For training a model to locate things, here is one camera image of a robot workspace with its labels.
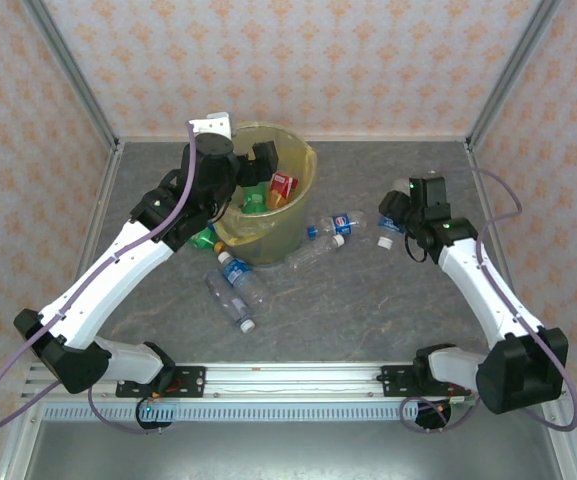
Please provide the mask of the blue label bottle white cap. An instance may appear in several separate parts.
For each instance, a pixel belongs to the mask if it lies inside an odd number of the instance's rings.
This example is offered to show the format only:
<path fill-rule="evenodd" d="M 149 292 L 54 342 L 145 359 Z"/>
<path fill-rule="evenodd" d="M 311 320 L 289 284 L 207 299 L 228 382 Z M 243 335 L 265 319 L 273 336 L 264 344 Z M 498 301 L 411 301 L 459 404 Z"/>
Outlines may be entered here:
<path fill-rule="evenodd" d="M 261 279 L 246 262 L 223 251 L 217 256 L 222 275 L 238 295 L 251 307 L 265 303 L 267 293 Z"/>
<path fill-rule="evenodd" d="M 396 179 L 391 189 L 409 195 L 409 181 L 406 178 Z M 404 234 L 404 230 L 384 215 L 379 216 L 377 226 L 379 230 L 377 246 L 390 251 L 394 242 Z"/>

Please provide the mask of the green Sprite bottle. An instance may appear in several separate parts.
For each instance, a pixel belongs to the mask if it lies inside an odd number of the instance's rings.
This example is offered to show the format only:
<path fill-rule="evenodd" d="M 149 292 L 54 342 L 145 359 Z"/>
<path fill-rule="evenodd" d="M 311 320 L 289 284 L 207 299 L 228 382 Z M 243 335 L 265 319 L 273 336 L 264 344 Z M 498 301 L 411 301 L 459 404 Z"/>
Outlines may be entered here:
<path fill-rule="evenodd" d="M 261 193 L 247 193 L 244 195 L 244 201 L 241 212 L 246 215 L 261 214 L 268 211 L 266 197 Z"/>

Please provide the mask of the red yellow label bottle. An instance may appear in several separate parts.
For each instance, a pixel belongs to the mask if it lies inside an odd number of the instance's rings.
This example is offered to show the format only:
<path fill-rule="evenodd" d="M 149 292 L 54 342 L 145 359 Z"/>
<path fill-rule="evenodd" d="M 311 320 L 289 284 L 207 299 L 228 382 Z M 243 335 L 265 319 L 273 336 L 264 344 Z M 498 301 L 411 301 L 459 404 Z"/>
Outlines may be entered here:
<path fill-rule="evenodd" d="M 290 175 L 276 172 L 270 181 L 266 195 L 266 207 L 277 210 L 286 206 L 298 186 L 298 179 Z"/>

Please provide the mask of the green bottle orange cap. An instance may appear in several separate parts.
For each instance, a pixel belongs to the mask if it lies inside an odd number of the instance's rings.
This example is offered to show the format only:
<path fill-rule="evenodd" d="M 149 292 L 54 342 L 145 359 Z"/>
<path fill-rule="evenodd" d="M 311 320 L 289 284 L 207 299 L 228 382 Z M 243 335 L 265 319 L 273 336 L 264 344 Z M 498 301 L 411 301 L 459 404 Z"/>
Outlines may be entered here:
<path fill-rule="evenodd" d="M 193 235 L 190 243 L 199 250 L 211 250 L 218 254 L 225 250 L 225 243 L 220 240 L 216 232 L 211 228 L 204 228 Z"/>

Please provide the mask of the bluish clear bottle white cap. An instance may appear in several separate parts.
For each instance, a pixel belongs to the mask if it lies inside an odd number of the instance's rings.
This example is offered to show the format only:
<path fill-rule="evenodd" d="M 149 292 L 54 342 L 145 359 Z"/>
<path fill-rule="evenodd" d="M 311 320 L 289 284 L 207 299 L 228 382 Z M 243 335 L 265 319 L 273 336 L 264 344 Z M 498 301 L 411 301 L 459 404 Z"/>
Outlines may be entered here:
<path fill-rule="evenodd" d="M 211 298 L 243 333 L 255 328 L 249 307 L 218 270 L 210 270 L 204 283 Z"/>

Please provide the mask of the Pepsi label clear bottle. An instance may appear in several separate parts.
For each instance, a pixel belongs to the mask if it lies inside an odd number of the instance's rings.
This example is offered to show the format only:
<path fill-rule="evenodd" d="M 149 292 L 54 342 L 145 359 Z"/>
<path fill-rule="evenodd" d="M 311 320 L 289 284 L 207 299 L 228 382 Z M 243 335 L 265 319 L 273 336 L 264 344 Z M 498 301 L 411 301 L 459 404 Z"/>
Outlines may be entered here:
<path fill-rule="evenodd" d="M 349 211 L 326 216 L 307 227 L 307 235 L 314 239 L 323 235 L 350 235 L 364 229 L 366 215 L 362 211 Z"/>

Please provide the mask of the grey metal sheet panel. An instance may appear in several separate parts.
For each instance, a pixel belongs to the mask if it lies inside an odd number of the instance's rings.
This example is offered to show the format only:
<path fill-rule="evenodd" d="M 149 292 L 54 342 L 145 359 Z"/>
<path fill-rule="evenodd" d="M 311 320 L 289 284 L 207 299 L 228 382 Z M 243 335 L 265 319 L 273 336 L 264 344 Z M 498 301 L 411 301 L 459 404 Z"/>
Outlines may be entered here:
<path fill-rule="evenodd" d="M 43 422 L 5 480 L 577 480 L 544 428 L 479 413 L 457 430 L 397 422 L 189 423 L 131 435 L 98 422 Z"/>

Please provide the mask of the aluminium table side rail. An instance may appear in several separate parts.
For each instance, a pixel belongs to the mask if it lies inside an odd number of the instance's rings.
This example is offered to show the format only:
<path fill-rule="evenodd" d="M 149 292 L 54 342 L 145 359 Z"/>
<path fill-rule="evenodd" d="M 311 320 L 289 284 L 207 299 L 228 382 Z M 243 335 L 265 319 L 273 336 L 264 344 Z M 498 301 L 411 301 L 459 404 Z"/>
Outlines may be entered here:
<path fill-rule="evenodd" d="M 490 348 L 506 339 L 509 334 L 517 338 L 529 336 L 538 342 L 537 333 L 543 324 L 522 304 L 493 263 L 484 255 L 484 238 L 490 229 L 494 229 L 498 222 L 518 217 L 523 212 L 523 206 L 517 194 L 503 178 L 479 166 L 474 153 L 469 152 L 467 156 L 473 175 L 486 176 L 496 181 L 515 205 L 513 211 L 501 214 L 490 212 L 475 241 L 474 251 L 477 261 L 475 269 L 483 277 L 483 280 L 478 281 L 476 285 L 478 291 L 476 305 L 485 306 L 485 312 L 479 314 L 474 307 L 472 309 L 482 326 L 492 325 L 491 328 L 484 329 Z"/>
<path fill-rule="evenodd" d="M 83 292 L 89 289 L 89 277 L 94 278 L 93 273 L 103 263 L 99 259 L 100 253 L 97 251 L 99 238 L 102 232 L 104 219 L 106 216 L 108 204 L 112 194 L 115 178 L 119 168 L 123 152 L 123 145 L 119 144 L 111 149 L 104 172 L 102 174 L 97 197 L 93 202 L 93 210 L 85 236 L 80 261 L 76 270 L 75 282 L 64 294 L 63 298 L 58 301 L 59 305 L 71 306 L 70 297 L 76 296 L 76 299 L 83 296 Z"/>

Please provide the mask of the aluminium table back rail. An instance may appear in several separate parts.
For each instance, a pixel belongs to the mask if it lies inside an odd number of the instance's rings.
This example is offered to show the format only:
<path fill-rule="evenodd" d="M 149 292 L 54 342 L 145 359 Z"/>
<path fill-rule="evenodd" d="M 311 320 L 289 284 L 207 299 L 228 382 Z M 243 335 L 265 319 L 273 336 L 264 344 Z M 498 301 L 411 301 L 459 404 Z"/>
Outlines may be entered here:
<path fill-rule="evenodd" d="M 305 135 L 291 133 L 295 138 L 299 137 L 307 143 L 317 142 L 421 142 L 421 143 L 443 143 L 457 142 L 463 144 L 467 138 L 465 136 L 454 135 Z M 176 136 L 121 136 L 119 143 L 181 143 L 187 142 L 187 134 Z"/>

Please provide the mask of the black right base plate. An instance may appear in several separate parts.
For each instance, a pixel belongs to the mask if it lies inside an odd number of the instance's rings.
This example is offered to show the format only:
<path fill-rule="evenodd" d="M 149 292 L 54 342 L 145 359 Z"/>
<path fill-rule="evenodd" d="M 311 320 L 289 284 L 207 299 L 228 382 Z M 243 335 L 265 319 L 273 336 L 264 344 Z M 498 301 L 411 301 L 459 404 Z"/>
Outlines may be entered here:
<path fill-rule="evenodd" d="M 385 397 L 465 397 L 471 392 L 464 387 L 440 382 L 414 365 L 384 365 L 376 380 Z"/>

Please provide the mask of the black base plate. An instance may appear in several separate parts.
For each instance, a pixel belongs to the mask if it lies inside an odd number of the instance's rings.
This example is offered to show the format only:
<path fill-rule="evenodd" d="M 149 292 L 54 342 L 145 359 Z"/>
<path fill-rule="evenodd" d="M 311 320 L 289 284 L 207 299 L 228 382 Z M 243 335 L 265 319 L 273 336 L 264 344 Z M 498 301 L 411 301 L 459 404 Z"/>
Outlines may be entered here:
<path fill-rule="evenodd" d="M 464 387 L 440 382 L 414 365 L 384 365 L 376 380 L 385 397 L 465 397 L 471 392 Z"/>
<path fill-rule="evenodd" d="M 160 372 L 150 383 L 122 380 L 117 383 L 118 398 L 202 398 L 206 368 L 176 365 Z"/>

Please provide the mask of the aluminium frame post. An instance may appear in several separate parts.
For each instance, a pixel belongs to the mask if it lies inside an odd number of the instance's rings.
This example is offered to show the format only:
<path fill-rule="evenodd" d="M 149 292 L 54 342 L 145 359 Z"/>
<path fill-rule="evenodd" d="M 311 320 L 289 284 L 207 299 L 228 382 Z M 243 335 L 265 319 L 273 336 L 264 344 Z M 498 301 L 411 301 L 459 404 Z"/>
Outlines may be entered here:
<path fill-rule="evenodd" d="M 475 120 L 471 132 L 465 137 L 465 145 L 468 151 L 474 152 L 477 146 L 482 143 L 561 2 L 562 0 L 539 0 L 536 10 L 530 17 L 501 75 Z"/>
<path fill-rule="evenodd" d="M 44 38 L 62 73 L 73 88 L 96 132 L 106 146 L 114 151 L 119 139 L 93 90 L 85 78 L 45 0 L 19 0 Z"/>

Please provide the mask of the aluminium mounting rail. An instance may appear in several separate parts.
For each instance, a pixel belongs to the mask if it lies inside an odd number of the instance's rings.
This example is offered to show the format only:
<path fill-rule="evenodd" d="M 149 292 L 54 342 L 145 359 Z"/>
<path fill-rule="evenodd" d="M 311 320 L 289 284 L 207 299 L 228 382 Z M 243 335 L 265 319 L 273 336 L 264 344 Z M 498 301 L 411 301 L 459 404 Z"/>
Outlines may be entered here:
<path fill-rule="evenodd" d="M 471 394 L 465 397 L 425 397 L 429 400 L 465 401 L 478 391 L 476 375 L 484 362 L 482 355 L 457 348 L 440 350 L 430 355 L 429 366 L 397 362 L 391 365 L 414 365 L 433 379 L 458 385 Z M 297 362 L 297 363 L 212 363 L 180 366 L 206 368 L 202 398 L 156 398 L 162 401 L 396 401 L 408 397 L 385 397 L 383 387 L 376 380 L 381 372 L 380 363 L 366 362 Z M 173 366 L 165 366 L 160 372 Z M 73 390 L 57 385 L 50 394 L 53 398 L 73 395 L 82 398 L 88 389 L 97 396 L 128 401 L 137 398 L 118 398 L 117 383 L 122 380 L 141 384 L 150 383 L 160 372 L 152 363 L 144 367 L 110 367 L 101 377 L 77 380 Z"/>

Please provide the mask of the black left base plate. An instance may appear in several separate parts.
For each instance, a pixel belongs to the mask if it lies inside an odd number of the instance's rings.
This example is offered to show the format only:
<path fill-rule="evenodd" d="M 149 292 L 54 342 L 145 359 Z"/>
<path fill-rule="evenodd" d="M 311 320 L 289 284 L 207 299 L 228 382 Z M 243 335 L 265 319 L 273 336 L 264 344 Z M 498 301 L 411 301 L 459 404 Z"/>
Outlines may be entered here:
<path fill-rule="evenodd" d="M 118 398 L 202 398 L 206 368 L 176 365 L 160 372 L 150 383 L 122 380 L 117 383 Z"/>

